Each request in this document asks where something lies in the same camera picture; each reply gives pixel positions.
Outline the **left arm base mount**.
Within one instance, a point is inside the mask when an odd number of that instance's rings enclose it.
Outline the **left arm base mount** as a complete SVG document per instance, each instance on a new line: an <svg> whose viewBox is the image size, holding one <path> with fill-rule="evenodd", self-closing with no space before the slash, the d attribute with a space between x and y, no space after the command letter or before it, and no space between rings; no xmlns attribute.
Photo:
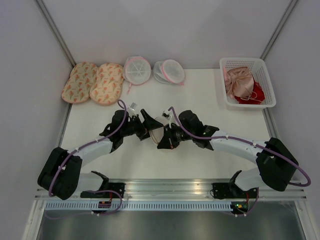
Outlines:
<svg viewBox="0 0 320 240"><path fill-rule="evenodd" d="M98 190L87 190L80 194L83 199L120 199L125 193L124 182L109 182L103 184Z"/></svg>

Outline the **cream mesh laundry bag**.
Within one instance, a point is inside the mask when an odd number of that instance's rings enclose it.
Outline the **cream mesh laundry bag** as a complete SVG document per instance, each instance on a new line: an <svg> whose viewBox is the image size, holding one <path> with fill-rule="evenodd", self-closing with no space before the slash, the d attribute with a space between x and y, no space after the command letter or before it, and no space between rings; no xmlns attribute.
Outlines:
<svg viewBox="0 0 320 240"><path fill-rule="evenodd" d="M154 144L156 144L156 147L158 146L159 142L161 141L163 135L164 135L164 127L166 125L177 125L176 123L174 122L171 122L170 120L167 120L166 118L162 117L162 116L157 116L155 118L155 120L157 120L158 122L162 123L163 124L163 127L162 128L158 128L158 129L155 129L155 130L151 130L149 133L150 133L150 137L153 141Z"/></svg>

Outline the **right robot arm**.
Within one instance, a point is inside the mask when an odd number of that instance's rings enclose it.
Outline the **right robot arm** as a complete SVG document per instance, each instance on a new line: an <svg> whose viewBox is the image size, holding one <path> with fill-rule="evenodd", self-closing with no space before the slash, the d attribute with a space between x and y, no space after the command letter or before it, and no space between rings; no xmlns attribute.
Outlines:
<svg viewBox="0 0 320 240"><path fill-rule="evenodd" d="M248 191L267 186L283 192L290 184L298 162L277 138L268 141L243 139L217 127L204 125L191 110L183 111L178 118L165 111L162 117L168 120L158 149L173 150L180 142L192 141L201 149L226 152L256 165L251 170L238 170L226 183L225 191L217 198L241 198Z"/></svg>

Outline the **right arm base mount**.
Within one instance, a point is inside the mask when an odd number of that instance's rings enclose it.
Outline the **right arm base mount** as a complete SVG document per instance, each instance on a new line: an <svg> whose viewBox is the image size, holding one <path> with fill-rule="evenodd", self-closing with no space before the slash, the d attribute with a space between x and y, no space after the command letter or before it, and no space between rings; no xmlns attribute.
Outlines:
<svg viewBox="0 0 320 240"><path fill-rule="evenodd" d="M210 191L214 199L225 200L225 199L255 199L258 195L256 188L252 188L248 191L243 191L236 187L231 189L229 184L226 182L212 183L212 189Z"/></svg>

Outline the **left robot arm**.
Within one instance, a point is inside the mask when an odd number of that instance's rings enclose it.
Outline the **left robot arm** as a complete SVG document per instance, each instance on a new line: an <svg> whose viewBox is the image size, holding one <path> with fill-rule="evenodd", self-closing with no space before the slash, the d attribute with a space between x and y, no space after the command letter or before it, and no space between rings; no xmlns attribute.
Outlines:
<svg viewBox="0 0 320 240"><path fill-rule="evenodd" d="M150 137L150 131L164 127L144 109L140 113L144 121L138 114L130 116L127 110L117 110L111 123L94 140L73 150L54 148L37 178L37 184L47 190L50 197L70 198L79 187L84 165L117 150L125 137L135 135L143 141Z"/></svg>

